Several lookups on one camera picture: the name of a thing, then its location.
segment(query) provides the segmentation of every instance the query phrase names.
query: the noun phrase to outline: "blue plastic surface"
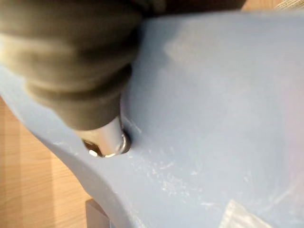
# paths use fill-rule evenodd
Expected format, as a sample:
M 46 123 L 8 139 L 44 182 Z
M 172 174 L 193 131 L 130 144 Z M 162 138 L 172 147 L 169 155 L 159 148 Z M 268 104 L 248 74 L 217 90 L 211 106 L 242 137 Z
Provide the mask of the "blue plastic surface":
M 233 199 L 274 228 L 304 227 L 304 16 L 153 19 L 123 95 L 131 150 L 90 156 L 1 69 L 16 116 L 117 228 L 218 228 Z

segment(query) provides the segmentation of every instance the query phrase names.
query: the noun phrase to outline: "wooden floor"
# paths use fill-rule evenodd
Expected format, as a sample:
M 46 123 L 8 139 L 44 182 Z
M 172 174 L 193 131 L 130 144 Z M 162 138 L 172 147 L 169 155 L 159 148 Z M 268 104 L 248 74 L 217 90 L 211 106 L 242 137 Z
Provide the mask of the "wooden floor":
M 281 0 L 249 0 L 245 10 Z M 69 169 L 0 99 L 0 227 L 84 228 L 89 196 Z

